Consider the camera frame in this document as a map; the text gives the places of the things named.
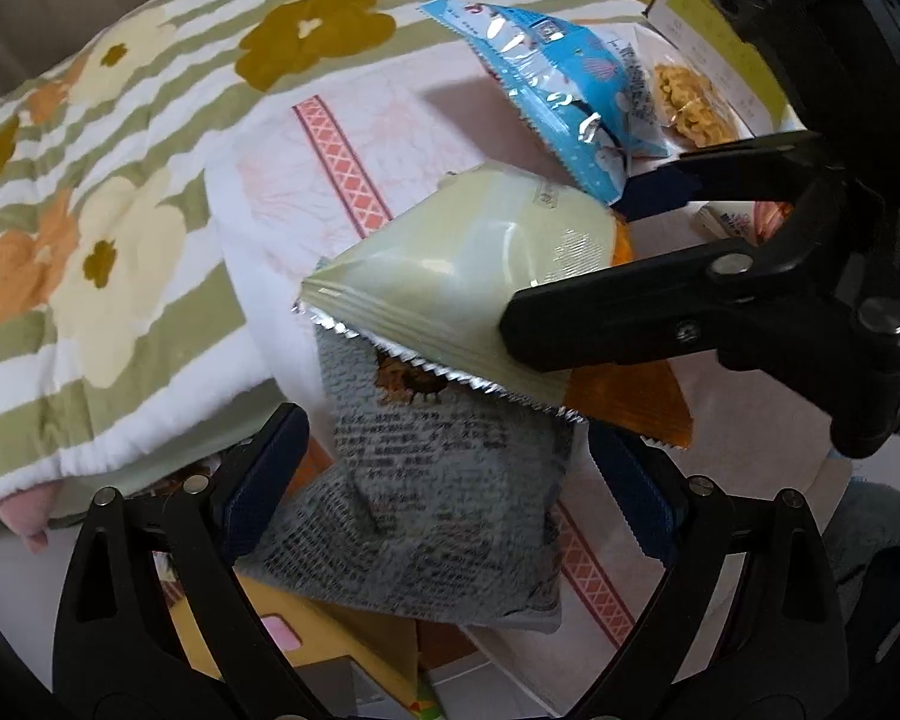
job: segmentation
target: red patterned border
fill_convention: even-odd
[[[557,503],[552,515],[560,531],[563,576],[567,577],[583,605],[604,629],[607,638],[620,649],[626,637],[634,630],[634,615],[626,608],[604,567],[600,565],[562,502]]]
[[[295,105],[293,112],[343,201],[357,235],[366,238],[392,221],[394,216],[323,100],[315,95]]]

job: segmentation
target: metal screw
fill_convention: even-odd
[[[700,336],[700,326],[696,322],[681,322],[677,326],[677,340],[680,343],[693,343],[694,341],[699,341]]]
[[[201,473],[195,473],[193,476],[188,476],[187,480],[183,483],[183,491],[185,493],[189,493],[190,495],[197,495],[198,493],[202,493],[207,489],[207,485],[210,484],[210,480],[207,479]]]
[[[715,276],[739,276],[754,266],[754,258],[749,254],[725,254],[710,263],[710,272]]]
[[[100,488],[93,496],[93,502],[97,506],[106,506],[113,503],[113,499],[117,497],[117,490],[114,488]]]
[[[783,493],[780,493],[780,497],[791,509],[799,509],[803,506],[803,496],[797,490],[783,490]]]
[[[857,319],[871,333],[900,335],[900,301],[893,298],[867,298],[860,304]]]
[[[694,495],[700,495],[701,498],[706,498],[708,495],[713,494],[713,482],[707,479],[706,476],[691,476],[687,480],[687,484],[690,485],[690,491]]]

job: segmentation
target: green and white striped fabric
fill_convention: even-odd
[[[204,167],[275,105],[454,40],[423,1],[152,0],[0,100],[0,501],[120,469],[271,378]],[[612,23],[648,0],[480,1]]]

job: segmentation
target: cream flower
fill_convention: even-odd
[[[77,343],[93,386],[112,385],[130,363],[183,252],[183,214],[160,205],[169,183],[167,169],[139,188],[109,178],[80,212],[79,244],[50,308],[60,335]]]
[[[162,8],[154,7],[103,33],[70,87],[70,102],[96,105],[116,98],[134,71],[148,66],[173,42],[176,27],[165,23],[166,18]]]

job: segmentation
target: blue snack bag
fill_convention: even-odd
[[[623,40],[483,2],[433,0],[428,16],[463,36],[583,191],[623,194],[629,158],[668,155],[643,68]]]

